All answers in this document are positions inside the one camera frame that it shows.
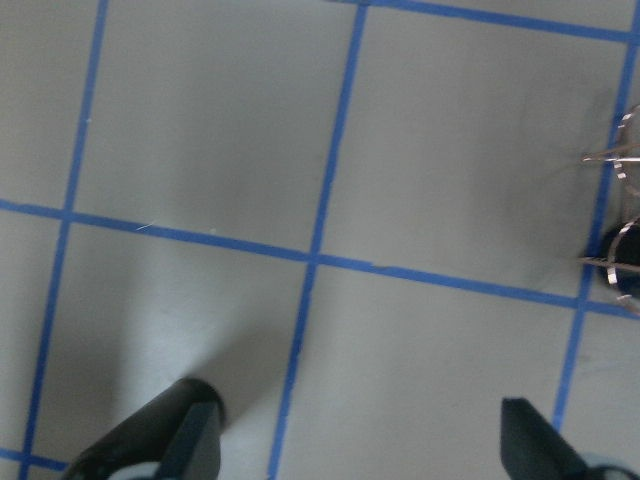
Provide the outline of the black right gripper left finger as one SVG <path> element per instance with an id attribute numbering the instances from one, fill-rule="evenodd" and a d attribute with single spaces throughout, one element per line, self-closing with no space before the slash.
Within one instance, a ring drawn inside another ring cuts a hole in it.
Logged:
<path id="1" fill-rule="evenodd" d="M 220 436 L 218 404 L 194 404 L 172 438 L 157 469 L 157 478 L 217 479 L 221 469 Z"/>

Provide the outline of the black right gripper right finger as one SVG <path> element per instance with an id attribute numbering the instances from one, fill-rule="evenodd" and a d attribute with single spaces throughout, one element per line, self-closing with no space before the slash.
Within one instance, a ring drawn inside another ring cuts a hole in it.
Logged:
<path id="1" fill-rule="evenodd" d="M 600 478 L 525 398 L 502 400 L 501 463 L 510 479 Z"/>

